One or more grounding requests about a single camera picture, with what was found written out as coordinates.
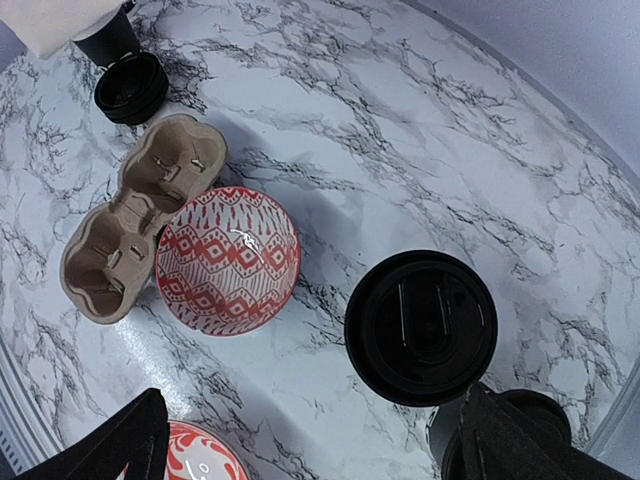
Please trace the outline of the checkered paper takeout bag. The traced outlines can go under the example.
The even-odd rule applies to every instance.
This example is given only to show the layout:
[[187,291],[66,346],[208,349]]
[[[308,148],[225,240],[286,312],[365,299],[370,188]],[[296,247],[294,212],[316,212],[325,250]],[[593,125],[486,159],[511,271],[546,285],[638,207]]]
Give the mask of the checkered paper takeout bag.
[[118,0],[2,0],[1,21],[38,58],[48,58],[77,37],[86,38],[110,21]]

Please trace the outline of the stack of black lids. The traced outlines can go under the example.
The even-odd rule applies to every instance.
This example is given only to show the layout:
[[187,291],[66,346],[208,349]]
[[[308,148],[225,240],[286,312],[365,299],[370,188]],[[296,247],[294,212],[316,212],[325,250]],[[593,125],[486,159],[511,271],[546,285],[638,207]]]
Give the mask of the stack of black lids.
[[97,83],[94,101],[112,123],[136,126],[160,109],[168,88],[168,77],[158,58],[141,52],[106,70]]

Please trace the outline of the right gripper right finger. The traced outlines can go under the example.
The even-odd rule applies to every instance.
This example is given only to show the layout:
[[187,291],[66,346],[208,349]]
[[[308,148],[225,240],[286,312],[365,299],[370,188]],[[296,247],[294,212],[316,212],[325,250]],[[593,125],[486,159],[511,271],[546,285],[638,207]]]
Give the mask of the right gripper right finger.
[[469,479],[625,479],[627,476],[553,437],[481,382],[460,415]]

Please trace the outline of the cardboard cup carrier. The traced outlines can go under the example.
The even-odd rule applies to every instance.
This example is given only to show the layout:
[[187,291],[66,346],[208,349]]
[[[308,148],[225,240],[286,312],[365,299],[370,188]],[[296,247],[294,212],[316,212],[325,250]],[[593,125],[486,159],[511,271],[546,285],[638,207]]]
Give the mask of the cardboard cup carrier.
[[114,198],[92,209],[61,257],[61,287],[89,320],[124,318],[154,272],[161,231],[207,191],[227,158],[223,134],[187,114],[154,122],[122,162]]

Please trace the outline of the aluminium front rail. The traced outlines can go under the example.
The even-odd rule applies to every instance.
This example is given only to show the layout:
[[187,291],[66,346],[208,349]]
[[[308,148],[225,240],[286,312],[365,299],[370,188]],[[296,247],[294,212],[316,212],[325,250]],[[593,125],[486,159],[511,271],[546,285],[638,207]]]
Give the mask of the aluminium front rail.
[[45,424],[4,341],[1,341],[1,452],[16,474],[59,452],[59,444]]

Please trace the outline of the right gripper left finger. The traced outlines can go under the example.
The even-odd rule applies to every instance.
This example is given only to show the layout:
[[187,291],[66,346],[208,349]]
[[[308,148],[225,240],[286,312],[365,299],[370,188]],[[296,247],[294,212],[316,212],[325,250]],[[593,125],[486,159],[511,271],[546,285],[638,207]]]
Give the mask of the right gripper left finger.
[[159,389],[148,388],[84,439],[18,477],[162,480],[168,443],[164,397]]

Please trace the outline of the red floral bowl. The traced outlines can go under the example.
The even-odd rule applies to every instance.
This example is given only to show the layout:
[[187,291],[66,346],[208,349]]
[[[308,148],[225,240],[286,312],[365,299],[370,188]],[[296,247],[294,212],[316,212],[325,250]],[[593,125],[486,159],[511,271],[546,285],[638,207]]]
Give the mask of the red floral bowl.
[[164,478],[248,480],[249,474],[222,440],[192,423],[171,420]]

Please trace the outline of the red patterned bowl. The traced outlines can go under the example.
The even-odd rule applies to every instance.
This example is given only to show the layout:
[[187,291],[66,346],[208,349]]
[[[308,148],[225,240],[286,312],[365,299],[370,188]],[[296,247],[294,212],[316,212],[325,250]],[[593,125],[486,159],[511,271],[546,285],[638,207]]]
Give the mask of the red patterned bowl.
[[219,187],[165,228],[156,281],[169,311],[205,335],[229,337],[273,319],[299,278],[301,245],[287,211],[247,187]]

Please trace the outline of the stack of paper cups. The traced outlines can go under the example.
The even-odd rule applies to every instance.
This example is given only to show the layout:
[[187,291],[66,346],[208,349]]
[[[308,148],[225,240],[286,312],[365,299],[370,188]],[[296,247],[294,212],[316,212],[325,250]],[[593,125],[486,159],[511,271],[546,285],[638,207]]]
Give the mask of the stack of paper cups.
[[98,67],[109,67],[122,57],[141,50],[124,5],[76,35],[72,43]]

